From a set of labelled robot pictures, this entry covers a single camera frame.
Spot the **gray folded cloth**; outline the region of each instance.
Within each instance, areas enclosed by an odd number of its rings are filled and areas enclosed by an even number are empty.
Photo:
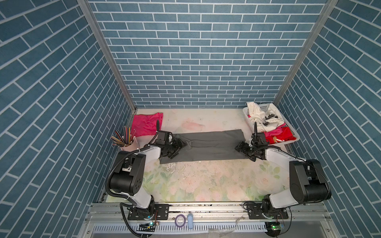
[[[160,164],[200,160],[235,160],[247,158],[234,148],[245,141],[242,130],[174,134],[185,146],[173,159],[160,158]]]

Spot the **blue brick wall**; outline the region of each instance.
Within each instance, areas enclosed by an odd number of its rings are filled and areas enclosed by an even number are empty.
[[[379,238],[381,1],[339,0],[279,105],[333,190],[327,209],[343,237]]]
[[[271,102],[326,0],[90,0],[138,107]]]
[[[0,1],[0,237],[76,236],[130,114],[76,0]]]

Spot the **metal corner post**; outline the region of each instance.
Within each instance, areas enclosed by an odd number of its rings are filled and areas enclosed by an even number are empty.
[[[300,53],[296,57],[294,64],[291,66],[291,68],[288,72],[288,75],[285,78],[285,81],[283,82],[283,84],[280,87],[277,95],[275,96],[273,104],[278,105],[280,100],[282,99],[283,95],[286,93],[288,86],[291,84],[292,80],[294,79],[297,71],[299,70],[300,66],[302,65],[304,59],[306,58],[309,50],[311,49],[311,47],[312,47],[313,43],[315,42],[317,36],[319,35],[320,31],[323,29],[325,22],[327,21],[329,15],[332,13],[337,2],[338,2],[338,0],[327,0],[326,4],[324,5],[324,7],[323,7],[323,9],[319,15],[319,18],[317,19],[316,23],[312,27],[311,32],[308,35]]]
[[[120,71],[115,63],[115,60],[111,54],[111,51],[106,43],[106,40],[103,37],[102,31],[98,25],[97,20],[95,19],[95,15],[93,11],[91,10],[90,4],[88,0],[77,0],[79,7],[81,8],[87,22],[89,23],[89,26],[91,30],[93,31],[93,34],[95,36],[95,39],[97,40],[99,47],[101,48],[104,57],[106,58],[107,62],[109,63],[109,66],[112,70],[112,73],[114,74],[114,77],[116,81],[119,84],[120,89],[122,90],[122,93],[124,97],[127,100],[127,103],[131,107],[132,113],[135,113],[136,106],[128,93],[127,87],[123,81],[122,75],[120,74]]]

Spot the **laundry basket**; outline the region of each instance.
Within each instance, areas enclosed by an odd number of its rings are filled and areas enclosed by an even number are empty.
[[[259,104],[259,108],[261,109],[261,111],[267,111],[267,108],[269,108],[269,103],[264,103],[264,104]],[[248,115],[249,115],[249,108],[248,107],[245,107],[243,109],[243,114],[245,115],[245,120],[246,120],[246,123],[247,125],[249,125],[252,133],[254,133],[254,124],[250,121]],[[290,131],[291,133],[294,135],[294,137],[296,138],[295,140],[293,141],[283,141],[283,142],[279,142],[279,143],[275,143],[273,145],[285,145],[285,144],[289,144],[289,143],[293,143],[295,141],[298,141],[300,140],[300,136],[299,134],[296,132],[295,128],[288,122],[288,120],[285,118],[285,116],[283,116],[283,114],[281,113],[282,117],[283,117],[283,120],[285,121],[286,125],[285,126],[288,126],[290,128]]]

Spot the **purple tape roll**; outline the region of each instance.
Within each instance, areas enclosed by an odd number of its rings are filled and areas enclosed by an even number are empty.
[[[185,216],[180,214],[177,215],[177,217],[174,220],[174,224],[178,227],[181,228],[185,225]]]

